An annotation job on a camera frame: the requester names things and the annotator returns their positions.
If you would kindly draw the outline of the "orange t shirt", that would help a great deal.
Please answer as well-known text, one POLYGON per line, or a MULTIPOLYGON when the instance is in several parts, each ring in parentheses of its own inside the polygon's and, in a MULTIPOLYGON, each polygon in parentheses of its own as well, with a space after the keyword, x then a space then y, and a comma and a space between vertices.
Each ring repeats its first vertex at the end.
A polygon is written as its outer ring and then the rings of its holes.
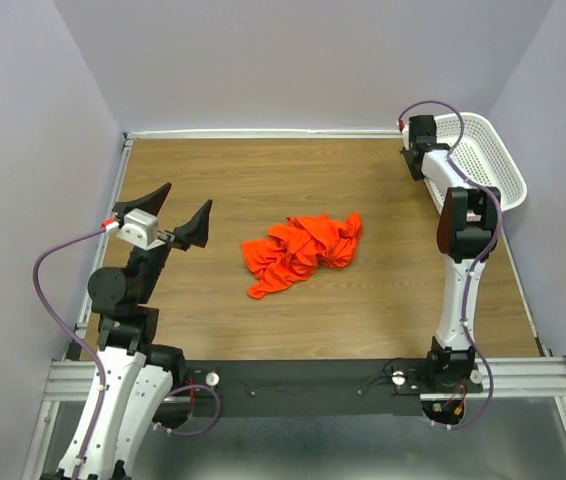
POLYGON ((269 228, 264 238, 245 241, 241 253, 255 282, 247 295, 260 300, 309 280, 323 267, 340 269, 356 257, 363 233, 362 217, 353 212, 344 220, 323 213, 288 217, 269 228))

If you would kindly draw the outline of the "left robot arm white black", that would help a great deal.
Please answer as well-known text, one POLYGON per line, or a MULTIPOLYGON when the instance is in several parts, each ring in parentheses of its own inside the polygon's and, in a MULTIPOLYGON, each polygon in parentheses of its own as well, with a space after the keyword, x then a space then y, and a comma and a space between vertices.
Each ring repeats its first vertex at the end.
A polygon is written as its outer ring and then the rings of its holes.
POLYGON ((209 237, 213 206, 207 200, 186 223, 171 230, 158 225, 159 212, 172 185, 131 201, 117 202, 101 225, 44 251, 35 261, 35 293, 57 325, 83 349, 94 372, 72 440, 49 479, 129 479, 148 429, 180 436, 182 430, 155 421, 167 398, 193 391, 208 393, 218 421, 221 399, 214 387, 197 384, 187 374, 181 349, 158 345, 154 338, 159 312, 148 305, 173 250, 203 248, 209 237), (131 245, 123 267, 100 267, 88 280, 91 310, 99 317, 97 346, 91 348, 54 310, 45 296, 40 269, 51 254, 96 237, 114 235, 131 245))

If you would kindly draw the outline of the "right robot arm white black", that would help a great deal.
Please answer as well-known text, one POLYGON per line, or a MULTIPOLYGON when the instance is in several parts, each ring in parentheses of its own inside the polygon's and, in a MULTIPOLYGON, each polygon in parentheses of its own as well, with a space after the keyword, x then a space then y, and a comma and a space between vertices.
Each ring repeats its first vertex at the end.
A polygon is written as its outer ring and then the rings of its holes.
POLYGON ((455 163, 453 147, 437 138, 432 115, 401 123, 407 128, 401 151, 415 180, 427 180, 443 194, 436 243, 445 266, 441 319, 419 379, 432 391, 467 382, 475 368, 474 320, 485 263, 498 242, 500 193, 471 180, 455 163))

